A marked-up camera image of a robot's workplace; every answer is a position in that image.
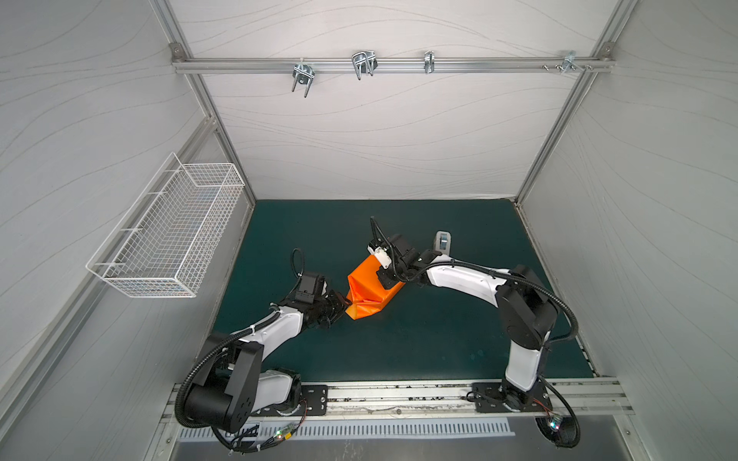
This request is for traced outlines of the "orange wrapping paper sheet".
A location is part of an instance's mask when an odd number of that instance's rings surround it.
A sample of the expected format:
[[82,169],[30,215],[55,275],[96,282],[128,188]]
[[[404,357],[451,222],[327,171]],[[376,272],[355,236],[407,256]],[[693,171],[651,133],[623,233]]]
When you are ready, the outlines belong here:
[[349,293],[346,298],[350,305],[346,312],[351,319],[359,320],[381,312],[404,287],[403,282],[397,282],[392,288],[385,289],[377,274],[380,269],[380,261],[369,255],[348,276]]

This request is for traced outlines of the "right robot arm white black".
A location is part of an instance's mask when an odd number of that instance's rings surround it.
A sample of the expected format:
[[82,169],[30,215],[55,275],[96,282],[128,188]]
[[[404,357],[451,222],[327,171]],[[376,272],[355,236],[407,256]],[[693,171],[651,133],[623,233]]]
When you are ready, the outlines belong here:
[[374,257],[381,266],[378,279],[388,287],[423,282],[473,296],[498,309],[510,349],[505,376],[492,398],[512,412],[522,411],[532,399],[541,382],[544,352],[578,335],[580,326],[572,309],[524,265],[493,269],[437,251],[402,259],[376,249]]

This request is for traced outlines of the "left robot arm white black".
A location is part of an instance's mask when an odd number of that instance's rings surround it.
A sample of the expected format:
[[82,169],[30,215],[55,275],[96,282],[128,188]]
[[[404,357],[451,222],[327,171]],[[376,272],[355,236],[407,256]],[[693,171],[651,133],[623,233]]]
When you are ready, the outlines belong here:
[[265,371],[263,361],[303,330],[330,328],[349,306],[334,290],[311,301],[290,295],[273,303],[270,314],[256,324],[229,335],[211,335],[178,391],[178,423],[235,434],[265,408],[293,414],[301,406],[300,375],[286,369]]

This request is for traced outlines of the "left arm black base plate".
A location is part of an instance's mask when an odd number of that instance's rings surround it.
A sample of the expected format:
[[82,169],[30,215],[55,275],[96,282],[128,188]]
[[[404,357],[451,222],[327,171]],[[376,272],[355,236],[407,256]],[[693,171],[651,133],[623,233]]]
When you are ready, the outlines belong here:
[[296,407],[289,409],[285,403],[263,407],[253,413],[259,417],[297,417],[325,416],[328,410],[329,388],[323,384],[303,385],[300,397],[294,403]]

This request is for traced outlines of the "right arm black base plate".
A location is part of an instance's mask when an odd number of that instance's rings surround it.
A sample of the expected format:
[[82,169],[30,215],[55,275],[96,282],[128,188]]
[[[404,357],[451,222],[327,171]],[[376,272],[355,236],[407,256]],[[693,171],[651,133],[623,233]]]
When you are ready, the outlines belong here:
[[538,380],[532,389],[522,391],[506,381],[474,382],[465,401],[478,413],[543,413],[553,411],[544,384]]

